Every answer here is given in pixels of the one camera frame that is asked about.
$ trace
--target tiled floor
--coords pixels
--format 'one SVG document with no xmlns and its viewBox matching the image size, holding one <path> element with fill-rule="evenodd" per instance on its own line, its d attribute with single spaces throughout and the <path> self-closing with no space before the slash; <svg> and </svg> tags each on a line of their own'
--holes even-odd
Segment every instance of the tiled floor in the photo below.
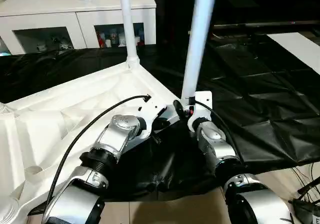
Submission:
<svg viewBox="0 0 320 224">
<path fill-rule="evenodd" d="M 308 178 L 309 165 L 299 167 Z M 315 178 L 320 175 L 320 164 L 314 165 Z M 259 179 L 287 202 L 297 197 L 301 183 L 290 169 L 258 175 Z M 310 192 L 314 200 L 319 195 Z M 103 224 L 230 224 L 228 210 L 220 189 L 205 195 L 188 196 L 166 202 L 107 203 L 100 223 Z M 39 224 L 41 216 L 29 219 L 28 224 Z"/>
</svg>

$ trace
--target black tarp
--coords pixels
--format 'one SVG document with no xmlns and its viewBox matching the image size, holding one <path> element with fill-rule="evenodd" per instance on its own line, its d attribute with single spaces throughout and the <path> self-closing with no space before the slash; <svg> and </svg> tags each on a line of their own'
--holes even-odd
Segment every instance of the black tarp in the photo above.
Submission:
<svg viewBox="0 0 320 224">
<path fill-rule="evenodd" d="M 141 64 L 180 96 L 186 49 L 147 46 Z M 12 100 L 125 61 L 126 50 L 86 49 L 0 57 L 0 101 Z M 229 125 L 248 172 L 320 160 L 320 76 L 267 36 L 207 44 L 198 90 Z M 112 200 L 169 200 L 216 187 L 203 155 L 178 122 L 124 154 Z"/>
</svg>

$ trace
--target black plastic part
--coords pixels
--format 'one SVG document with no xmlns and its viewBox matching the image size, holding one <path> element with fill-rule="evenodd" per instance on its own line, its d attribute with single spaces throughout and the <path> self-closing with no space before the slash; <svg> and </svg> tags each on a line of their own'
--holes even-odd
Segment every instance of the black plastic part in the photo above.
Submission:
<svg viewBox="0 0 320 224">
<path fill-rule="evenodd" d="M 193 96 L 193 97 L 189 97 L 189 105 L 195 105 L 196 104 L 196 97 Z"/>
<path fill-rule="evenodd" d="M 157 118 L 152 123 L 152 130 L 162 130 L 170 126 L 170 121 L 168 121 L 166 118 Z"/>
<path fill-rule="evenodd" d="M 148 98 L 146 97 L 146 98 L 143 99 L 145 102 L 148 102 L 148 100 L 151 99 L 150 95 L 147 95 L 147 96 L 148 96 Z"/>
<path fill-rule="evenodd" d="M 147 129 L 147 126 L 146 126 L 146 121 L 143 118 L 137 117 L 137 119 L 140 122 L 140 129 L 136 135 L 139 136 L 143 130 Z"/>
<path fill-rule="evenodd" d="M 232 224 L 258 224 L 251 206 L 241 195 L 235 196 L 228 204 L 228 213 Z"/>
<path fill-rule="evenodd" d="M 101 220 L 101 213 L 105 207 L 105 204 L 101 198 L 96 201 L 88 219 L 85 224 L 98 224 Z"/>
<path fill-rule="evenodd" d="M 251 183 L 251 184 L 237 187 L 234 182 L 231 182 L 228 186 L 227 191 L 225 192 L 225 196 L 226 196 L 225 202 L 227 205 L 232 203 L 238 193 L 244 193 L 244 192 L 255 191 L 255 190 L 264 190 L 264 189 L 267 189 L 267 187 L 260 183 Z"/>
<path fill-rule="evenodd" d="M 219 181 L 220 186 L 224 186 L 231 177 L 248 172 L 248 170 L 236 158 L 222 160 L 215 170 L 215 176 Z"/>
<path fill-rule="evenodd" d="M 187 117 L 184 113 L 184 110 L 183 110 L 184 108 L 182 107 L 182 104 L 180 103 L 180 101 L 174 100 L 173 106 L 175 107 L 175 111 L 177 112 L 180 120 L 186 120 Z"/>
<path fill-rule="evenodd" d="M 164 107 L 162 110 L 159 111 L 158 117 L 160 117 L 166 110 L 167 110 L 167 106 Z"/>
<path fill-rule="evenodd" d="M 194 131 L 197 131 L 197 129 L 198 129 L 198 127 L 199 127 L 199 125 L 200 125 L 201 123 L 204 123 L 204 122 L 207 122 L 207 121 L 208 121 L 208 119 L 206 119 L 206 118 L 204 118 L 204 117 L 201 117 L 201 118 L 196 119 L 196 120 L 192 123 L 192 127 L 193 127 Z"/>
<path fill-rule="evenodd" d="M 292 206 L 295 216 L 302 224 L 320 223 L 320 206 L 298 199 L 293 199 Z"/>
<path fill-rule="evenodd" d="M 117 165 L 116 157 L 104 149 L 92 149 L 90 152 L 84 152 L 81 154 L 80 160 L 82 161 L 81 166 L 89 167 L 107 179 L 112 176 Z"/>
<path fill-rule="evenodd" d="M 61 220 L 57 217 L 50 217 L 45 224 L 71 224 L 70 222 Z"/>
</svg>

